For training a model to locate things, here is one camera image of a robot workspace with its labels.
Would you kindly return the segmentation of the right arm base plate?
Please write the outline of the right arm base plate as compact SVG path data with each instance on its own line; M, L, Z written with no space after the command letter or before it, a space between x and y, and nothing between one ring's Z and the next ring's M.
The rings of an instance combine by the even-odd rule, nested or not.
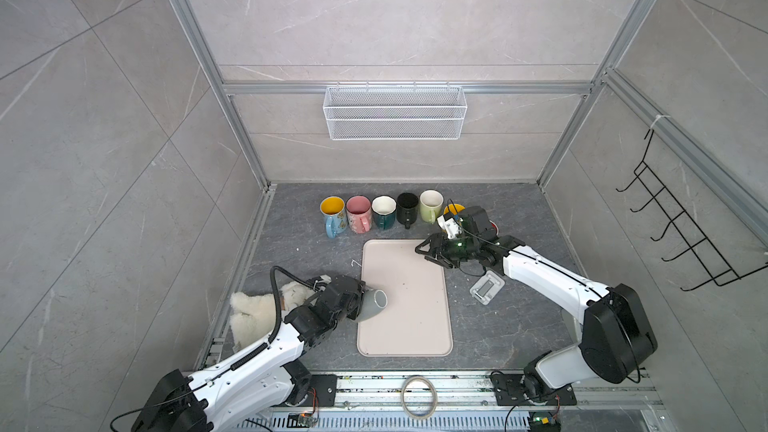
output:
M493 371L489 380L500 406L575 406L577 399L570 385L557 390L548 388L533 376Z

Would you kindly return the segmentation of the grey mug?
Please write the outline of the grey mug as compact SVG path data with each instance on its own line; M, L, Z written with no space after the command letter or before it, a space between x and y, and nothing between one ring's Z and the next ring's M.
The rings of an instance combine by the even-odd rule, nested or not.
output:
M388 305L388 297L381 289L366 289L363 292L357 322L369 320L381 313Z

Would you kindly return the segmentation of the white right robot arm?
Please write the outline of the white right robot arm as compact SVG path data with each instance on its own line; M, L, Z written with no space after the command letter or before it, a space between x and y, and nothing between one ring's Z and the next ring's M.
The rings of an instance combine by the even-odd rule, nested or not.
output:
M658 341L637 292L626 284L607 286L540 255L511 235L500 236L487 212L468 207L437 219L439 230L415 251L443 268L475 260L485 270L521 282L557 304L581 328L573 345L530 362L521 384L527 399L543 403L574 382L602 379L619 384L639 374Z

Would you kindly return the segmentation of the dark green mug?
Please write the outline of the dark green mug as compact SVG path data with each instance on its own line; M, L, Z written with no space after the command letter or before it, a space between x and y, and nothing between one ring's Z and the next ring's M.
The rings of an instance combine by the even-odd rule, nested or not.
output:
M371 204L373 223L381 230L392 228L396 222L397 202L394 198L382 195Z

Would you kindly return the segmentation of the white mug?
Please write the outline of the white mug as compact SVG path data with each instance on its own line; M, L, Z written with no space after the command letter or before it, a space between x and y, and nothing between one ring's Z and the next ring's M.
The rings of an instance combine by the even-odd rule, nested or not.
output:
M489 222L491 224L491 228L493 229L493 236L495 238L497 238L499 236L499 228L498 228L497 224L495 222L493 222L492 220L489 220Z

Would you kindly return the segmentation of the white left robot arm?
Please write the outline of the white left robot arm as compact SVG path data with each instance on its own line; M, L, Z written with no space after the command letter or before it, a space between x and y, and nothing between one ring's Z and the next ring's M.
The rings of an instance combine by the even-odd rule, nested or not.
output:
M298 404L311 374L300 357L319 345L339 322L362 315L366 284L336 276L313 283L307 301L284 313L264 337L228 359L188 376L176 369L160 379L139 409L133 431L223 431L282 403Z

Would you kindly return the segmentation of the blue butterfly mug yellow inside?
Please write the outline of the blue butterfly mug yellow inside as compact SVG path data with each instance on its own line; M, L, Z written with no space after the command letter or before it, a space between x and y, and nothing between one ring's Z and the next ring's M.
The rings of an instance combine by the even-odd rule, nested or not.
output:
M326 197L320 204L326 235L334 239L348 229L345 201L338 196Z

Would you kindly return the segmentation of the pink ghost pattern mug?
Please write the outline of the pink ghost pattern mug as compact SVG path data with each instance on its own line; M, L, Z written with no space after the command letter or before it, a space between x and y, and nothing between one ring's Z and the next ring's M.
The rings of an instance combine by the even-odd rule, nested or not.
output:
M364 234L373 225L371 201L362 195L351 197L346 202L349 227L356 234Z

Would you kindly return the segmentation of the beige plastic tray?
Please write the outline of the beige plastic tray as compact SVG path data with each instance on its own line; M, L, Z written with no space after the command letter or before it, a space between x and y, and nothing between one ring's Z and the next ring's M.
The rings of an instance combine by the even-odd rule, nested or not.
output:
M363 246L361 279L381 289L387 307L358 323L366 357L444 357L453 334L444 270L416 254L417 239L375 239Z

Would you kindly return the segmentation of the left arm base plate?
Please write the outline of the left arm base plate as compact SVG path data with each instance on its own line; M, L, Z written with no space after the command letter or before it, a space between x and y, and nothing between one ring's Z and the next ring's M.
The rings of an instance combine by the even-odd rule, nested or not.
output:
M337 395L339 377L335 374L313 375L306 391L298 392L293 399L287 399L285 404L298 407L333 407Z

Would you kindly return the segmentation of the white plush dog toy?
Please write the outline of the white plush dog toy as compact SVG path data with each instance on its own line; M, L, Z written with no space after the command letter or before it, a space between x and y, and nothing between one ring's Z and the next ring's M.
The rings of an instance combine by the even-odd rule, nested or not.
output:
M281 314L286 315L302 305L313 293L313 290L295 281L282 286L280 288ZM230 306L232 313L229 324L235 351L253 344L273 330L275 308L271 293L249 296L244 292L235 292L230 297Z

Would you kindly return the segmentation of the black mug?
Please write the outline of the black mug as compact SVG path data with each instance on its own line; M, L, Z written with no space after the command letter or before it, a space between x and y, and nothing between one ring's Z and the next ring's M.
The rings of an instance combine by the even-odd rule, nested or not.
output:
M419 197L411 192L403 192L396 199L396 220L406 229L410 229L419 216Z

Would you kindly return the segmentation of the light green mug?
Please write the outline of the light green mug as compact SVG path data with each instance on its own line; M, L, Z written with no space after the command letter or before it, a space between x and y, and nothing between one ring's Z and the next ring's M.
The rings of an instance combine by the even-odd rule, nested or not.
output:
M437 190L423 191L419 196L419 215L422 221L433 224L443 211L443 195Z

